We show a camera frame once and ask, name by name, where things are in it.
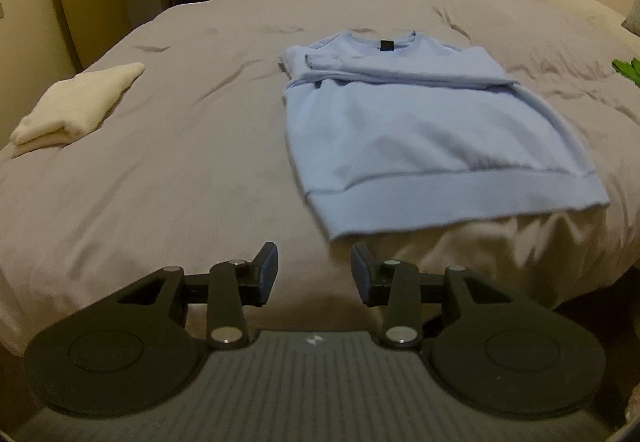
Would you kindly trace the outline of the light blue sweatshirt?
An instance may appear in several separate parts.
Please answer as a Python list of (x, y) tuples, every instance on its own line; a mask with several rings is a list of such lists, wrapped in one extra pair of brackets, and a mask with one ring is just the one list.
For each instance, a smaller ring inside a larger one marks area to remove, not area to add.
[(330, 238), (610, 201), (570, 124), (483, 47), (342, 32), (281, 62), (288, 149)]

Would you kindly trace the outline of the grey bed duvet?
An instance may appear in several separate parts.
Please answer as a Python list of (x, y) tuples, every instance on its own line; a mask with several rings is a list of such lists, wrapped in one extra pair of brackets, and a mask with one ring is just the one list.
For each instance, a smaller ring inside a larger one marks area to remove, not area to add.
[(605, 209), (510, 217), (367, 238), (439, 273), (464, 264), (548, 306), (610, 286), (639, 259), (639, 91), (616, 74), (628, 46), (537, 0), (213, 0), (166, 10), (96, 68), (145, 72), (75, 144), (1, 154), (1, 342), (38, 332), (161, 267), (205, 273), (280, 251), (258, 329), (372, 329), (350, 239), (329, 241), (285, 146), (280, 54), (350, 30), (417, 31), (478, 45), (573, 125), (610, 195)]

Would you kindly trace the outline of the cream folded garment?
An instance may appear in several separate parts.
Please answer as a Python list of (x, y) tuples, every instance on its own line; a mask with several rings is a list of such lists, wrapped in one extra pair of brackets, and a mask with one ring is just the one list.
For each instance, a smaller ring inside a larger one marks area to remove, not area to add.
[(66, 146), (96, 131), (122, 94), (145, 72), (142, 62), (76, 74), (52, 84), (10, 136), (12, 157)]

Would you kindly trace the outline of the green object on bed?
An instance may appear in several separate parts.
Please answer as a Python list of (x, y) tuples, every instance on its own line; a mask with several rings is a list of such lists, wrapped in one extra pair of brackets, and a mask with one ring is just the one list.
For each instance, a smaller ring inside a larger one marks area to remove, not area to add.
[(634, 57), (631, 61), (614, 59), (612, 67), (618, 74), (640, 86), (640, 60), (638, 58)]

